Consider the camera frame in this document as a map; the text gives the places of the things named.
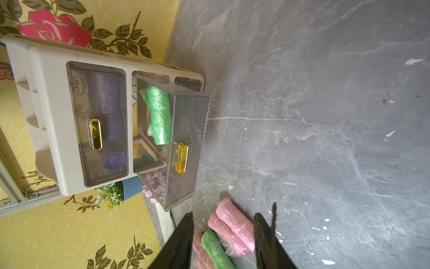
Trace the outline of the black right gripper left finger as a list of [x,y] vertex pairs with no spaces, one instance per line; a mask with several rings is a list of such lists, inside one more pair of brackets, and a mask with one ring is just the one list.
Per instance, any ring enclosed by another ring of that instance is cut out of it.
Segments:
[[194,235],[193,213],[184,215],[149,269],[189,269]]

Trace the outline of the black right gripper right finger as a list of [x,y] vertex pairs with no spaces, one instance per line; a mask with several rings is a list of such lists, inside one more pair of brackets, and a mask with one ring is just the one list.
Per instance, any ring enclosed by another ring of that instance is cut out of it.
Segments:
[[272,213],[271,226],[261,213],[254,215],[256,266],[258,269],[297,269],[275,235],[276,203],[272,205]]

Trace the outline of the purple trash bag roll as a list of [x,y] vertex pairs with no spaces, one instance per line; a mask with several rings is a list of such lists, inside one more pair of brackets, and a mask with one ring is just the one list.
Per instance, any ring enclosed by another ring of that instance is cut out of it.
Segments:
[[118,170],[122,169],[126,164],[125,153],[123,151],[113,151],[107,156],[104,168],[107,170]]
[[88,72],[85,75],[92,115],[101,124],[104,141],[124,139],[124,118],[121,109],[124,76],[107,72]]

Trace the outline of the green trash bag roll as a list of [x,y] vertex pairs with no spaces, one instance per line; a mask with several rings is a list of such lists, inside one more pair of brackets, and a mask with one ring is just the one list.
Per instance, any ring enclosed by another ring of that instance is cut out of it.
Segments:
[[213,230],[203,233],[201,246],[209,255],[215,269],[236,269]]
[[156,145],[170,143],[172,113],[169,93],[158,87],[150,86],[140,90],[140,94],[151,114],[148,135],[153,137]]

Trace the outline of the pink trash bag roll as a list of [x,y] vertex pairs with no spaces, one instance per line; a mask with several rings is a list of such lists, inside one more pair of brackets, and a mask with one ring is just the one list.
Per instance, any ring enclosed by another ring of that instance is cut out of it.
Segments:
[[217,216],[215,211],[209,217],[208,226],[219,235],[220,243],[226,247],[228,256],[244,257],[249,253],[245,243]]
[[201,245],[202,236],[202,232],[196,233],[193,236],[193,250],[197,254],[197,258],[194,260],[194,266],[198,269],[214,269],[214,263]]
[[255,252],[254,224],[239,210],[230,198],[223,199],[216,209],[217,216],[238,236],[248,250]]

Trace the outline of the beige three-drawer organizer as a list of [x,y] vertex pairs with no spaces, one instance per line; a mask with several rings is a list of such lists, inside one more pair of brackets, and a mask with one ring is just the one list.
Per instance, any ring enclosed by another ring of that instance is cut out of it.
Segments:
[[[175,66],[8,34],[1,38],[30,126],[38,171],[64,196],[166,169],[197,176],[209,108],[204,77]],[[169,96],[169,142],[148,135],[141,91]]]

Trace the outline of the purple flowers in white pot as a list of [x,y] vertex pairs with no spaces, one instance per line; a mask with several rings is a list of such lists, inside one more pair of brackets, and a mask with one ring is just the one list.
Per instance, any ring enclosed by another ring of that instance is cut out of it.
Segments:
[[155,204],[157,202],[157,198],[153,195],[153,193],[157,194],[164,201],[167,177],[163,171],[159,170],[152,174],[146,174],[145,179],[149,183],[150,188],[142,183],[142,195],[148,200],[148,202],[150,204]]

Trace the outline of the green plant in blue pot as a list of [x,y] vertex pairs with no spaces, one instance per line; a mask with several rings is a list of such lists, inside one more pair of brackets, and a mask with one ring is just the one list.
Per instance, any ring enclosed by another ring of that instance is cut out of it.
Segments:
[[97,190],[95,205],[114,211],[124,201],[142,192],[142,181],[139,177],[133,177],[102,186]]

